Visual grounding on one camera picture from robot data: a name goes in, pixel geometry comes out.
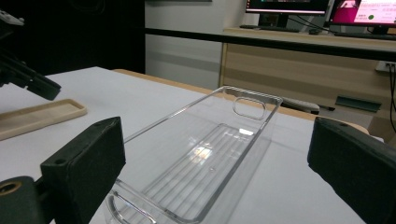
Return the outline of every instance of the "wooden desk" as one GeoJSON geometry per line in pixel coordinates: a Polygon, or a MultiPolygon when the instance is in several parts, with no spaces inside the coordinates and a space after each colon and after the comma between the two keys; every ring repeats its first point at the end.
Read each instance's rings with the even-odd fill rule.
{"type": "MultiPolygon", "coordinates": [[[[224,34],[329,45],[340,50],[346,47],[379,50],[396,56],[396,45],[393,41],[238,28],[225,29],[224,34]]],[[[389,76],[386,73],[377,73],[376,65],[376,60],[224,44],[220,85],[266,92],[373,116],[368,130],[370,134],[380,136],[393,144],[395,135],[389,121],[389,76]],[[336,104],[340,95],[379,102],[382,105],[375,113],[345,107],[336,104]]]]}

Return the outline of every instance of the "table surface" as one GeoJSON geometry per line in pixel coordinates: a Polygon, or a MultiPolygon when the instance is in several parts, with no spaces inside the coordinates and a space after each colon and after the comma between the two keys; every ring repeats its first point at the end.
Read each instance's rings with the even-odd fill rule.
{"type": "MultiPolygon", "coordinates": [[[[56,100],[73,99],[88,114],[1,141],[0,180],[19,175],[38,179],[39,164],[96,121],[120,116],[127,137],[208,93],[117,71],[93,67],[49,76],[62,86],[56,100]]],[[[13,85],[0,89],[0,113],[47,102],[13,85]]],[[[307,165],[315,116],[286,108],[280,112],[272,144],[229,223],[363,223],[307,165]]],[[[92,223],[105,223],[104,210],[98,209],[92,223]]]]}

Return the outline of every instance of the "black cable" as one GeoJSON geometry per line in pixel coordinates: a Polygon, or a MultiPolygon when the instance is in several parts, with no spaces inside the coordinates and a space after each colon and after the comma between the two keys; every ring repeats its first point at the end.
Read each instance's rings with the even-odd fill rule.
{"type": "Polygon", "coordinates": [[[389,66],[389,83],[390,83],[390,124],[392,125],[393,131],[396,132],[395,124],[393,123],[392,113],[396,112],[396,104],[394,99],[395,86],[396,86],[396,68],[395,65],[392,64],[389,66]]]}
{"type": "Polygon", "coordinates": [[[295,22],[297,22],[297,23],[300,23],[301,25],[306,25],[306,26],[311,27],[311,28],[314,28],[314,29],[319,29],[319,30],[327,31],[327,32],[330,32],[330,33],[332,33],[332,34],[336,33],[336,32],[334,32],[334,31],[332,31],[332,30],[330,30],[330,29],[326,29],[326,28],[320,27],[320,26],[318,26],[318,25],[315,25],[314,23],[312,23],[312,22],[310,22],[310,21],[308,21],[308,20],[306,20],[306,19],[304,19],[304,18],[302,18],[302,17],[300,17],[300,16],[297,16],[297,17],[298,17],[300,20],[303,20],[303,21],[309,23],[309,25],[306,25],[305,23],[302,23],[302,22],[297,21],[297,20],[292,19],[292,18],[289,18],[289,20],[295,21],[295,22]]]}
{"type": "Polygon", "coordinates": [[[366,27],[366,31],[367,31],[368,33],[370,33],[370,34],[373,33],[373,31],[369,30],[369,27],[366,27]]]}

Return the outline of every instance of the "transparent container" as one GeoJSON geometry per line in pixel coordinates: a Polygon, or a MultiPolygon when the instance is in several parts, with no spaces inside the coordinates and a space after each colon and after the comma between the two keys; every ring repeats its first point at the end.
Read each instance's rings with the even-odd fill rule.
{"type": "Polygon", "coordinates": [[[227,223],[271,142],[281,103],[222,87],[127,137],[106,222],[227,223]]]}

